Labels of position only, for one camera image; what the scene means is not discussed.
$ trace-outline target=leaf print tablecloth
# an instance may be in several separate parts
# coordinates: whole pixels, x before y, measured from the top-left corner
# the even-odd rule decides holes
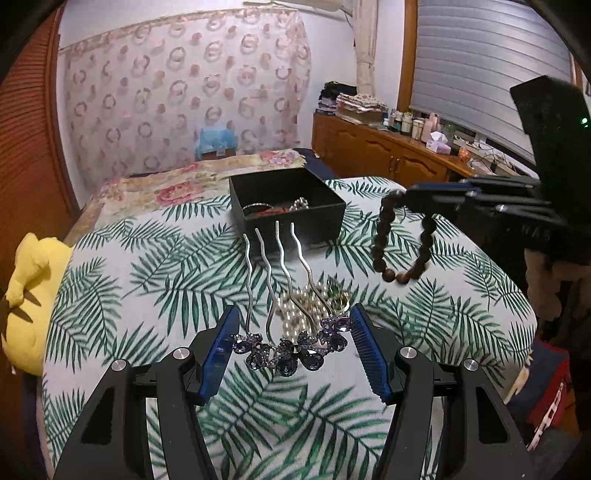
[[[347,202],[340,237],[305,256],[316,278],[336,276],[374,320],[439,361],[477,359],[501,394],[519,373],[535,317],[513,282],[451,223],[440,218],[433,260],[407,286],[384,283],[370,253],[380,199],[398,185],[384,179],[332,180]],[[80,240],[64,276],[48,334],[43,403],[54,465],[85,401],[116,358],[154,362],[213,326],[229,304],[247,305],[244,244],[234,230],[229,197],[121,220]],[[400,270],[417,256],[420,215],[401,209],[385,259]],[[286,279],[271,259],[274,289]],[[306,272],[287,258],[296,286]],[[261,262],[254,265],[253,331],[270,303]],[[281,336],[277,319],[272,331]],[[219,478],[370,478],[395,407],[369,387],[355,344],[326,357],[317,372],[291,378],[251,372],[232,355],[219,394],[197,416]],[[150,453],[166,478],[157,405],[148,400]],[[423,478],[437,468],[443,410],[434,400]]]

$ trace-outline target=tissue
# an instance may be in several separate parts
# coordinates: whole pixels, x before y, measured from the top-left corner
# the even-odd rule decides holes
[[[449,155],[452,152],[452,148],[447,145],[447,137],[441,132],[431,134],[431,140],[427,142],[427,150],[444,155]]]

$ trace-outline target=open black box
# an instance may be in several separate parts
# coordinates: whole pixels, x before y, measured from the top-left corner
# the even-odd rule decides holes
[[[295,234],[306,246],[336,239],[345,214],[345,202],[312,172],[305,168],[260,171],[230,177],[232,214],[238,232],[246,233],[253,255],[261,252],[255,228],[261,232],[265,252],[279,250],[275,240],[275,221],[279,220],[283,248],[296,245],[291,239],[290,224],[295,224]],[[273,206],[289,206],[300,197],[309,204],[307,210],[278,213],[245,219],[243,208],[253,203],[268,203]]]

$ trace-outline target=stuffed animal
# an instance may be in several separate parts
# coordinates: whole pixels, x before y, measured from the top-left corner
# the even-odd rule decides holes
[[[9,362],[41,376],[47,331],[57,290],[72,248],[57,238],[26,234],[17,248],[14,272],[0,301],[2,349]]]

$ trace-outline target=gray roller blind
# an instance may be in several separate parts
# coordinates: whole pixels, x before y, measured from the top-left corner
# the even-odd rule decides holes
[[[486,135],[534,161],[509,88],[570,81],[568,48],[533,9],[507,0],[419,0],[411,108]]]

